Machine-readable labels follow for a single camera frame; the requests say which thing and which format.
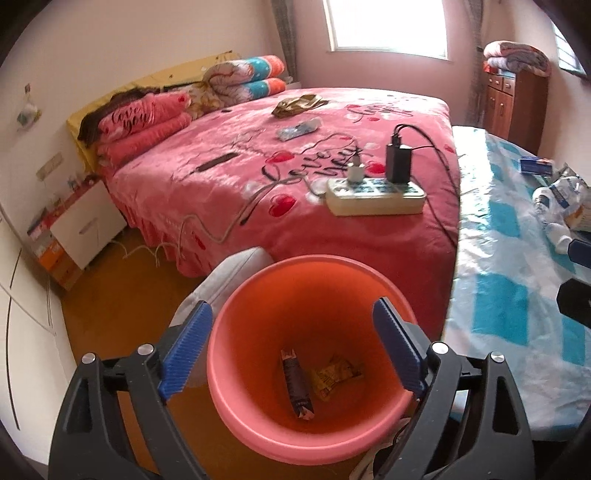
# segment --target charger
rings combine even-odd
[[[391,142],[386,146],[386,179],[394,184],[408,183],[412,160],[413,149],[401,145],[400,135],[393,133]]]

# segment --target wooden cabinet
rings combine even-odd
[[[540,148],[548,79],[530,72],[486,75],[484,128],[537,154]]]

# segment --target cabinet drawer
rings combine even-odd
[[[503,89],[503,77],[501,75],[488,75],[487,85],[493,87],[495,90]]]
[[[20,252],[21,242],[6,221],[0,218],[0,284],[5,288],[10,288]]]
[[[125,225],[100,181],[56,220],[51,233],[76,265],[84,269]]]
[[[41,266],[23,253],[12,281],[12,297],[39,324],[51,328],[47,307],[49,276]]]
[[[515,79],[510,79],[507,77],[502,78],[503,81],[503,92],[508,93],[509,95],[515,95]]]

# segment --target blue gripper pad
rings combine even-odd
[[[209,304],[202,302],[185,320],[181,332],[162,360],[162,380],[158,386],[158,392],[165,401],[183,390],[212,327],[212,308]]]
[[[430,344],[427,337],[418,326],[403,321],[385,297],[374,303],[372,317],[374,328],[388,352],[402,386],[413,392],[417,398],[421,398],[427,391],[426,347]]]

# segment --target pink pillow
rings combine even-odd
[[[161,124],[191,105],[188,92],[149,93],[115,110],[99,122],[100,141],[113,142]]]
[[[108,160],[113,167],[119,168],[179,130],[188,127],[190,123],[191,115],[183,112],[170,120],[121,140],[99,144],[96,152],[99,156]]]

